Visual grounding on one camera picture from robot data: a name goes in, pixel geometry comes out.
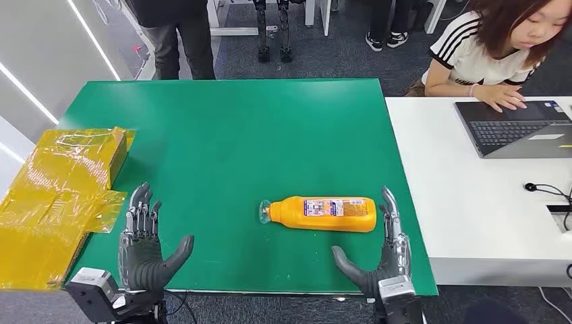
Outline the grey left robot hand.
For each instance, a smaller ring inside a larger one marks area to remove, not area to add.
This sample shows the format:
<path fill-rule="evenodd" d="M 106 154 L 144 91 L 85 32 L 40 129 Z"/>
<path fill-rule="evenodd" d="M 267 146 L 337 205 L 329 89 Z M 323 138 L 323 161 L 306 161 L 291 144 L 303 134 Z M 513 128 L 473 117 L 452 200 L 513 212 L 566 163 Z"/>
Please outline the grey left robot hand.
<path fill-rule="evenodd" d="M 118 267 L 123 287 L 128 291 L 161 292 L 189 259 L 194 249 L 193 235 L 181 239 L 168 258 L 162 255 L 159 238 L 157 200 L 150 203 L 152 190 L 144 182 L 132 192 L 125 213 L 125 227 L 119 237 Z"/>

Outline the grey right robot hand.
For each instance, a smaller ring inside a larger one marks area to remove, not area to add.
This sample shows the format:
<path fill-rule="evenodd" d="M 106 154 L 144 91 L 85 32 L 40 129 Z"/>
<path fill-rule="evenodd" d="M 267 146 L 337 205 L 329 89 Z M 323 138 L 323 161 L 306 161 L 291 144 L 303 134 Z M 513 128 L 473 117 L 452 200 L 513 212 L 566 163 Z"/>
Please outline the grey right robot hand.
<path fill-rule="evenodd" d="M 381 258 L 375 270 L 364 271 L 352 263 L 343 249 L 332 246 L 336 267 L 367 298 L 382 301 L 416 296 L 411 280 L 411 248 L 409 237 L 402 229 L 397 201 L 383 186 L 380 210 L 384 216 L 384 242 Z"/>

